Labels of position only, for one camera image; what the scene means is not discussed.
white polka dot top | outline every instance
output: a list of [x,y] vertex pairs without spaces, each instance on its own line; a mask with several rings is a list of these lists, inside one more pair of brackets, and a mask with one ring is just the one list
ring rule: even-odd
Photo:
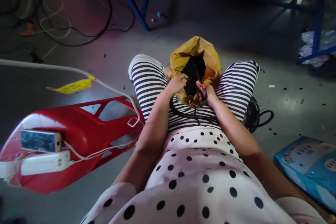
[[197,126],[172,132],[144,191],[108,188],[81,224],[326,223],[307,202],[272,200],[223,131]]

black and white striped leggings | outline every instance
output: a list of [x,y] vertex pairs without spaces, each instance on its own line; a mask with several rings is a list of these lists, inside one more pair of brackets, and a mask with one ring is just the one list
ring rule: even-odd
[[[258,64],[254,61],[234,63],[222,74],[215,89],[219,100],[224,102],[240,121],[244,118],[259,70]],[[157,96],[168,84],[167,73],[157,60],[144,54],[138,54],[132,60],[128,74],[133,82],[143,116],[147,120]],[[198,107],[195,111],[194,108],[182,104],[176,96],[173,101],[175,108],[182,113],[206,117],[216,116],[214,110],[207,104]],[[213,126],[221,130],[221,126],[216,122],[181,117],[169,109],[168,133],[198,125]]]

yellow label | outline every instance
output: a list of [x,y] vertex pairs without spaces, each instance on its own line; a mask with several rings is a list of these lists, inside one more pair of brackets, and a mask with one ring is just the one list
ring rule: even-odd
[[89,75],[89,79],[84,79],[84,80],[80,80],[77,82],[73,82],[63,87],[57,88],[57,89],[53,87],[52,88],[47,87],[47,89],[69,95],[69,94],[81,91],[85,88],[91,87],[91,83],[94,80],[94,78],[95,77],[93,75]]

cardboard box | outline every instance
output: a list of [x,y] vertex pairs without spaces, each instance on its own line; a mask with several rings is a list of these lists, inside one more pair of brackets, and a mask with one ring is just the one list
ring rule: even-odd
[[286,175],[336,212],[336,146],[302,136],[275,155]]

red plastic stool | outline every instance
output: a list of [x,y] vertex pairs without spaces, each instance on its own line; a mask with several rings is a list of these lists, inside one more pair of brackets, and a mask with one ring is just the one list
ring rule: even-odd
[[[134,111],[133,105],[125,100],[125,96],[109,98],[98,101],[91,101],[87,103],[80,103],[64,107],[57,107],[47,110],[36,111],[26,116],[11,136],[5,143],[1,153],[0,161],[13,161],[20,154],[27,153],[29,150],[21,149],[21,130],[38,129],[60,132],[63,140],[67,141],[80,155],[88,156],[92,153],[98,152],[102,149],[110,147],[110,143],[116,139],[138,129],[133,139],[136,139],[143,128],[139,122],[132,128],[127,122],[132,118],[137,118],[137,115],[129,115],[111,121],[102,121],[98,117],[111,101],[117,101],[124,104]],[[93,115],[81,107],[92,106],[100,104],[97,112]],[[141,122],[145,124],[145,119],[140,109]],[[107,163],[113,158],[119,156],[121,153],[128,151],[135,145],[135,141],[123,149],[114,148],[109,150],[110,155],[102,158],[99,155],[90,160],[83,160],[75,163],[64,171],[35,174],[29,176],[21,176],[20,172],[17,174],[22,187],[32,191],[48,194],[62,190],[76,180],[85,176],[86,174],[97,169],[101,165]],[[73,152],[71,152],[71,160],[80,160]]]

